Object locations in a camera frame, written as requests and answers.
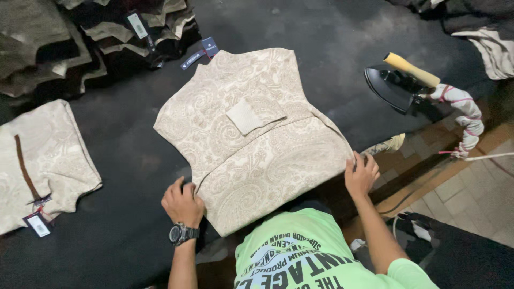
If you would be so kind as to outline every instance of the person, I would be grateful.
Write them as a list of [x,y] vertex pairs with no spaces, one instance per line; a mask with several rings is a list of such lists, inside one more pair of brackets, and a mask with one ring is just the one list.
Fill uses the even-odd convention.
[[[346,162],[345,184],[359,212],[376,274],[353,259],[332,215],[312,208],[283,212],[255,228],[236,251],[234,288],[437,288],[428,275],[401,249],[371,202],[368,192],[380,176],[369,154],[364,164],[357,153]],[[203,201],[194,185],[171,185],[162,206],[174,222],[198,228]],[[175,248],[168,288],[197,288],[196,239]]]

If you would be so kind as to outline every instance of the watch face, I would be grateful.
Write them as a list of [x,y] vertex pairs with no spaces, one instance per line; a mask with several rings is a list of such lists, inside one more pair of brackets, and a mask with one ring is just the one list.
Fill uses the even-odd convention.
[[170,240],[172,242],[177,242],[180,238],[180,227],[179,226],[173,226],[170,231]]

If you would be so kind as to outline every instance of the black wristwatch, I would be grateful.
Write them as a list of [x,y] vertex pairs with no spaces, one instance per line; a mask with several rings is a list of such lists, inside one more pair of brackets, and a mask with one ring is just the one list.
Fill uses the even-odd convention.
[[183,242],[200,237],[200,229],[186,227],[183,223],[175,223],[170,230],[170,241],[173,246],[180,246]]

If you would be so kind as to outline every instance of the hand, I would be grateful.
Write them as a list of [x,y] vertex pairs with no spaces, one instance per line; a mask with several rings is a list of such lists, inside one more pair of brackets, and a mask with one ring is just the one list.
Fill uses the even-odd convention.
[[180,185],[183,181],[184,176],[181,176],[168,187],[162,197],[161,205],[171,221],[184,223],[186,227],[196,229],[204,216],[204,201],[199,196],[193,196],[196,187],[193,183],[185,184],[182,193]]
[[364,166],[362,157],[354,151],[357,160],[357,168],[353,171],[354,165],[351,159],[346,160],[346,171],[344,173],[344,184],[355,201],[360,201],[368,196],[373,183],[380,177],[378,165],[373,157],[366,153],[368,163]]

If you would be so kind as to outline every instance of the black table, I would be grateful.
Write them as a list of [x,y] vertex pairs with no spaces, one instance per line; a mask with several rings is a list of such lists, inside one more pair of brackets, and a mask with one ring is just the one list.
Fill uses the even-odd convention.
[[[494,88],[471,43],[445,35],[437,21],[420,20],[385,1],[194,4],[202,35],[213,37],[221,49],[294,50],[307,99],[335,122],[357,151],[418,130],[450,112],[441,106],[430,117],[402,115],[376,97],[363,70],[380,64],[387,52],[406,57],[443,83],[468,89],[474,97]],[[200,47],[191,47],[187,56]],[[196,64],[182,71],[182,61],[109,88],[89,89],[70,102],[103,188],[81,198],[76,213],[59,216],[47,237],[38,239],[29,229],[3,237],[1,288],[143,287],[166,274],[173,257],[171,221],[160,199],[176,178],[190,178],[191,169],[152,126],[166,100],[194,74]],[[208,61],[204,57],[199,63]],[[217,238],[209,228],[203,236],[206,242]]]

